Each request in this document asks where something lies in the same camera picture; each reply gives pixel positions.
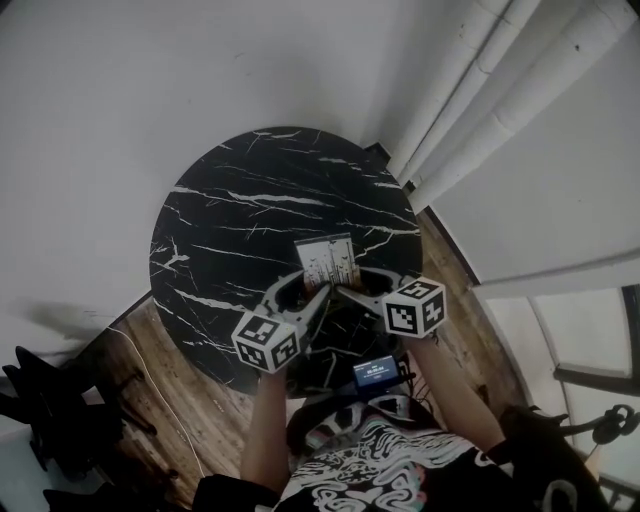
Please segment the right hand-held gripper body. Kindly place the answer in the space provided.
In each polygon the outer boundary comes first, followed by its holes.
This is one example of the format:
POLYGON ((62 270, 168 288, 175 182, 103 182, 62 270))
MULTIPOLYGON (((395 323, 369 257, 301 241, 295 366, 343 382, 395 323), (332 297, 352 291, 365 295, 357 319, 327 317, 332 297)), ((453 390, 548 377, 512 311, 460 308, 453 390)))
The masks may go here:
POLYGON ((446 288, 420 277, 382 299, 387 333, 423 338, 446 321, 446 288))

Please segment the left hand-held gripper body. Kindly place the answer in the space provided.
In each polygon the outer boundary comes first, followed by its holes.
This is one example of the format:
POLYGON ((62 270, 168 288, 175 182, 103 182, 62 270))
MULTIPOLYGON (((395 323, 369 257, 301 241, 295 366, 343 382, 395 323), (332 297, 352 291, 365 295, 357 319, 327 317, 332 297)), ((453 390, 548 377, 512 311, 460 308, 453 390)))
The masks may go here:
POLYGON ((313 316, 289 311, 275 316, 245 312, 231 334, 239 360, 261 371, 277 373, 303 351, 313 316))

